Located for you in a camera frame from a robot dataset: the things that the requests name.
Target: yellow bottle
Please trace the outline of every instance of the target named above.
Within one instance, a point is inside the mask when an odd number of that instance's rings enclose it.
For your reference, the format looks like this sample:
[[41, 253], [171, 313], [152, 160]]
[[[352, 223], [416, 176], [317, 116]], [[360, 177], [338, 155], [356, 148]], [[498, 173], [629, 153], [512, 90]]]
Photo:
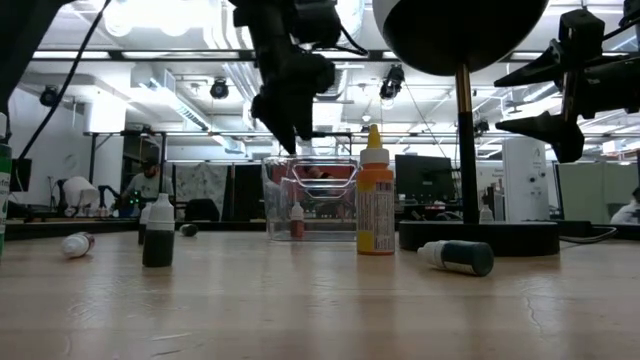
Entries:
[[389, 150], [383, 149], [378, 126], [369, 128], [367, 148], [360, 152], [356, 177], [358, 254], [393, 255], [396, 249], [393, 171]]

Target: desk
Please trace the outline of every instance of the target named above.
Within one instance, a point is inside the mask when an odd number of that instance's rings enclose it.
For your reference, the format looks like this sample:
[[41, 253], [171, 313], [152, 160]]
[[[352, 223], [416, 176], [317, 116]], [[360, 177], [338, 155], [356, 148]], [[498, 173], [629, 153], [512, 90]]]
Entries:
[[101, 234], [67, 262], [59, 239], [9, 242], [0, 265], [3, 359], [636, 359], [640, 244], [498, 259], [473, 278], [415, 253], [178, 238], [142, 268], [135, 233]]

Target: white bottle cap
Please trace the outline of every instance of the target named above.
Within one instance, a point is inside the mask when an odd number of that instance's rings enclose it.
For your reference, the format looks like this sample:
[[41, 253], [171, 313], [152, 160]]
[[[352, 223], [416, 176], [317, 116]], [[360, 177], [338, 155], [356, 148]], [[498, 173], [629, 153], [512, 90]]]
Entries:
[[89, 240], [80, 235], [73, 234], [62, 241], [62, 254], [68, 258], [80, 257], [89, 251]]
[[175, 230], [173, 205], [169, 202], [169, 195], [160, 194], [158, 200], [151, 205], [147, 230]]
[[369, 128], [367, 148], [360, 151], [360, 163], [362, 165], [389, 164], [389, 150], [382, 148], [377, 125], [371, 125]]
[[424, 244], [423, 247], [418, 249], [418, 256], [424, 259], [424, 261], [426, 261], [429, 265], [443, 267], [444, 264], [442, 263], [442, 247], [446, 243], [447, 242], [444, 240], [428, 242]]
[[304, 220], [304, 209], [300, 206], [300, 203], [296, 201], [293, 208], [291, 208], [291, 220]]

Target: computer monitor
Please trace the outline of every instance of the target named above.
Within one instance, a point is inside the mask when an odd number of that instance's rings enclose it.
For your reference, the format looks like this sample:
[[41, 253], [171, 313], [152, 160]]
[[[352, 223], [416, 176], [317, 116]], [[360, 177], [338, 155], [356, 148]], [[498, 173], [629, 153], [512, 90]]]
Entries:
[[456, 200], [451, 159], [396, 155], [396, 193], [407, 203], [431, 204]]
[[9, 190], [11, 192], [29, 191], [29, 180], [31, 179], [31, 159], [13, 159], [11, 161], [11, 181]]

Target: ceiling pipe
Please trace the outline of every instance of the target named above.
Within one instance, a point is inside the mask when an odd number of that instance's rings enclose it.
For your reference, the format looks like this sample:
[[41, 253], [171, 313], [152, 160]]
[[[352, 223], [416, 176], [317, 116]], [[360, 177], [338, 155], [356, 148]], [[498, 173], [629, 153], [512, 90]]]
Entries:
[[[148, 63], [138, 63], [131, 69], [131, 87], [143, 87], [158, 92], [159, 96], [167, 96], [167, 105], [180, 115], [183, 121], [191, 121], [200, 127], [203, 135], [206, 135], [206, 131], [223, 130], [215, 127], [208, 116], [177, 91], [175, 77], [166, 68], [154, 68]], [[222, 136], [212, 136], [212, 139], [222, 145], [225, 151], [244, 152], [245, 145], [242, 142]]]
[[[209, 0], [209, 5], [213, 10], [214, 19], [211, 26], [204, 27], [202, 30], [204, 42], [210, 49], [239, 48], [240, 42], [233, 26], [233, 5], [225, 1], [223, 7], [222, 0]], [[252, 102], [260, 87], [249, 65], [224, 63], [222, 68], [244, 101]], [[255, 130], [255, 126], [246, 125], [250, 130]]]
[[578, 120], [578, 126], [580, 126], [580, 129], [586, 129], [590, 126], [594, 126], [597, 125], [605, 120], [613, 120], [613, 119], [617, 119], [619, 117], [622, 117], [623, 115], [626, 115], [624, 110], [617, 110], [614, 111], [608, 115], [596, 118], [596, 119], [592, 119], [592, 120]]

